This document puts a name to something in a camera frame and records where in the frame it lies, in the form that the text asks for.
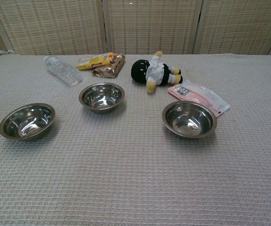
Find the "stuffed toy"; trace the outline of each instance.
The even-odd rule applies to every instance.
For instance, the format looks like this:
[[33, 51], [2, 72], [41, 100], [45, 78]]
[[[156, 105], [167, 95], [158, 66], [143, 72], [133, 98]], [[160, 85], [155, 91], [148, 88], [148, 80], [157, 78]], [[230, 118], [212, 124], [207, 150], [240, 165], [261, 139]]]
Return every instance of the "stuffed toy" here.
[[163, 86], [167, 83], [176, 85], [183, 82], [181, 70], [167, 66], [159, 61], [162, 52], [156, 52], [151, 61], [138, 60], [131, 68], [131, 77], [139, 83], [146, 83], [147, 93], [153, 93], [156, 85]]

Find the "stainless steel bowl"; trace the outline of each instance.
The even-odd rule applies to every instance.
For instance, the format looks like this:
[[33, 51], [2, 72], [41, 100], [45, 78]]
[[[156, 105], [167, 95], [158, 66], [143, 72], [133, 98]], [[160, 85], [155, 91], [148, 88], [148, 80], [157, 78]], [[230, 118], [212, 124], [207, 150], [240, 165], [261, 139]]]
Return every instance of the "stainless steel bowl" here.
[[114, 83], [100, 83], [86, 87], [79, 95], [79, 101], [95, 113], [112, 111], [124, 98], [122, 87]]
[[34, 141], [42, 138], [55, 117], [52, 106], [29, 104], [10, 112], [0, 122], [0, 134], [12, 140]]
[[214, 132], [217, 119], [205, 106], [192, 101], [177, 101], [163, 110], [163, 121], [180, 137], [201, 138]]

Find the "yellow plush feet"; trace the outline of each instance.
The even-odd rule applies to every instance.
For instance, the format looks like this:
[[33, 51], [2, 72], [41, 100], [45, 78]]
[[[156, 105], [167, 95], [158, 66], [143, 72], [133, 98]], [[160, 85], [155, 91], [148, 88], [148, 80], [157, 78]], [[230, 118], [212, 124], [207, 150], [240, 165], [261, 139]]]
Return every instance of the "yellow plush feet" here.
[[157, 51], [154, 55], [156, 55], [156, 56], [158, 56], [158, 57], [161, 57], [162, 56], [162, 54], [163, 54], [163, 52], [162, 51]]
[[146, 83], [147, 93], [151, 94], [154, 92], [156, 83], [154, 81], [148, 81]]
[[174, 69], [173, 74], [175, 74], [175, 75], [181, 74], [181, 70], [177, 67]]
[[182, 77], [180, 74], [175, 75], [175, 81], [173, 82], [173, 85], [178, 84], [181, 79], [182, 79]]

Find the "pink package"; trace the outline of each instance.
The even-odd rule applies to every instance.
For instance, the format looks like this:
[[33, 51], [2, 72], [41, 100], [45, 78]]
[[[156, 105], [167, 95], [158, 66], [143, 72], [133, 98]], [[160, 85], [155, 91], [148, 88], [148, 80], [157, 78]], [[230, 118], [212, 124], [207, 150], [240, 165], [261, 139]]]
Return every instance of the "pink package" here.
[[229, 109], [230, 105], [215, 92], [189, 80], [168, 88], [168, 92], [180, 100], [189, 100], [209, 108], [216, 117]]

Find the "table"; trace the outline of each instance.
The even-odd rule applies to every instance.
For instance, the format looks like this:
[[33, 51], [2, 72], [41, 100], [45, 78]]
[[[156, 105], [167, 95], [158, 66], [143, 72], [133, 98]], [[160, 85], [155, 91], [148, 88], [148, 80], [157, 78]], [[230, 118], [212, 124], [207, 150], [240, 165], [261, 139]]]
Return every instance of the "table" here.
[[[59, 57], [74, 65], [80, 56]], [[271, 226], [271, 56], [162, 56], [231, 105], [215, 134], [197, 140], [163, 125], [163, 108], [176, 101], [168, 86], [147, 95], [132, 81], [133, 62], [150, 57], [126, 55], [116, 79], [86, 71], [69, 87], [43, 56], [0, 56], [0, 121], [28, 103], [56, 111], [36, 142], [0, 135], [0, 225]], [[97, 115], [78, 96], [104, 81], [126, 95]]]

